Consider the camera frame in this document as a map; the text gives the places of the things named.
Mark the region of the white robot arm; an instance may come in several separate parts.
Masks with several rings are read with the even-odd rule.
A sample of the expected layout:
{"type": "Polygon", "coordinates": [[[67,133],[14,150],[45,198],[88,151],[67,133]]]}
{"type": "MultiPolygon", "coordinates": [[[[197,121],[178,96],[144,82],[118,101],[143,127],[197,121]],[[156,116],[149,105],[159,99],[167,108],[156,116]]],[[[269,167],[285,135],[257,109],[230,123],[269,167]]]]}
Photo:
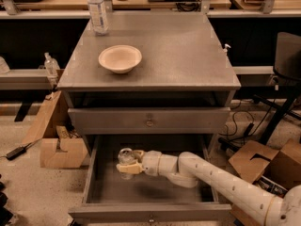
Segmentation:
{"type": "Polygon", "coordinates": [[[117,170],[125,175],[165,176],[171,183],[193,188],[203,181],[233,202],[261,226],[300,226],[301,186],[282,198],[209,163],[194,153],[178,156],[124,148],[117,170]]]}

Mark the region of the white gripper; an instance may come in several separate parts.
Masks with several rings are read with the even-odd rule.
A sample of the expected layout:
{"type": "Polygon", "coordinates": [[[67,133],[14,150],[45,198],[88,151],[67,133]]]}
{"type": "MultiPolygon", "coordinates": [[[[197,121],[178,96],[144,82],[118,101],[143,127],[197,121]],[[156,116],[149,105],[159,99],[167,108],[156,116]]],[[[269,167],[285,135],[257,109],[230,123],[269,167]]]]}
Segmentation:
{"type": "Polygon", "coordinates": [[[129,174],[139,174],[144,170],[144,172],[149,176],[159,175],[159,162],[162,155],[161,152],[134,150],[134,155],[139,162],[142,161],[142,166],[139,163],[131,165],[117,164],[117,170],[121,173],[129,174]]]}

